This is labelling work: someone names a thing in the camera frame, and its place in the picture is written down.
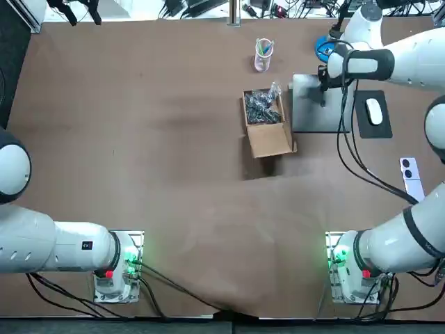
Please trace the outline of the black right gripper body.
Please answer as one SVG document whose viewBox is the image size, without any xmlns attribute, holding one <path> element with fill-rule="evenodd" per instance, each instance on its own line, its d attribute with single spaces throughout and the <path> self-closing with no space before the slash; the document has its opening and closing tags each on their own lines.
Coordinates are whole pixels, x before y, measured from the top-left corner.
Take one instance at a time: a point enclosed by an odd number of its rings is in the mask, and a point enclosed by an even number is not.
<svg viewBox="0 0 445 334">
<path fill-rule="evenodd" d="M 319 88 L 322 92 L 335 87 L 335 80 L 330 77 L 326 65 L 318 66 L 317 77 L 319 80 Z"/>
</svg>

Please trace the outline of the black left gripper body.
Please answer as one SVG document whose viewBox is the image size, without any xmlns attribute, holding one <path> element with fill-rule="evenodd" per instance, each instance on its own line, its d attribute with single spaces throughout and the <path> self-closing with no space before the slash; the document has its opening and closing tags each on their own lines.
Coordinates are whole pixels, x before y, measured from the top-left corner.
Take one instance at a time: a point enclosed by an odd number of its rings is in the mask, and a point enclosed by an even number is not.
<svg viewBox="0 0 445 334">
<path fill-rule="evenodd" d="M 73 2 L 81 3 L 87 8 L 90 7 L 89 0 L 73 0 Z M 72 3 L 72 0 L 47 0 L 47 3 L 51 8 L 62 8 L 63 6 L 69 6 Z"/>
</svg>

